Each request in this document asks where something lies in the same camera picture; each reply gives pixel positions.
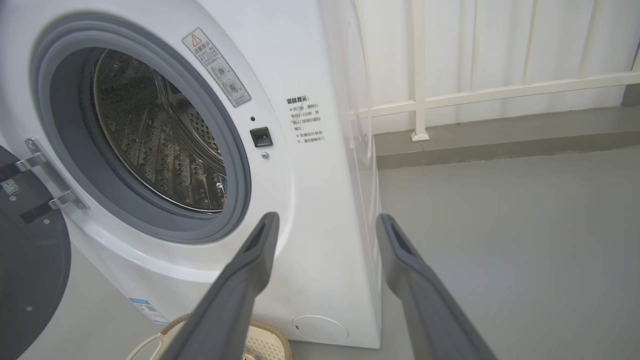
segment printed instructions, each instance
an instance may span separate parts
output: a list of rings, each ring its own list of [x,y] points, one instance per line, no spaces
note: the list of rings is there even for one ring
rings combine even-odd
[[[324,141],[320,108],[309,96],[287,99],[289,123],[295,143],[308,144]]]

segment barcode sticker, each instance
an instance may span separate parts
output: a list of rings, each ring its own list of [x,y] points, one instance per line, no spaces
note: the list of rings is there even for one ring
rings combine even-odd
[[[22,191],[22,189],[20,189],[20,187],[18,186],[18,184],[15,183],[15,181],[13,180],[9,180],[9,181],[5,181],[2,183],[2,188],[9,194],[9,195],[13,195],[14,193],[19,193],[20,191]]]
[[[151,304],[149,304],[149,301],[133,298],[129,298],[129,300],[131,300],[131,302],[138,309],[140,309],[140,311],[142,311],[142,313],[146,315],[149,320],[153,321],[154,323],[161,323],[164,325],[169,324],[169,320],[162,316],[160,311],[156,310]]]

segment stainless steel drum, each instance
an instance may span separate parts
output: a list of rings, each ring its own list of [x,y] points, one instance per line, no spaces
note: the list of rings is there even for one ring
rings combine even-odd
[[[95,71],[93,101],[104,137],[141,183],[183,208],[222,211],[225,165],[216,141],[164,76],[106,50]]]

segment qr code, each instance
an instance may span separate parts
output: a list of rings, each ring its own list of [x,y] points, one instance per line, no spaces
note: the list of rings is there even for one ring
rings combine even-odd
[[[22,189],[13,180],[5,181],[2,183],[3,189],[9,194],[19,193]]]

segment white wall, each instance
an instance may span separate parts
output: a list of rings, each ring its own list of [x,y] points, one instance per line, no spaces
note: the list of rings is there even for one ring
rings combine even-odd
[[[71,248],[60,307],[19,360],[124,360],[163,326],[136,309],[73,243]]]
[[[413,100],[412,0],[361,0],[374,106]],[[575,78],[593,0],[538,0],[531,81]],[[477,88],[519,85],[532,0],[478,0]],[[640,39],[640,1],[604,0],[586,75],[629,71]],[[427,97],[470,90],[474,0],[425,0]],[[619,105],[623,86],[430,109],[437,126]],[[413,129],[412,113],[373,119],[375,133]]]

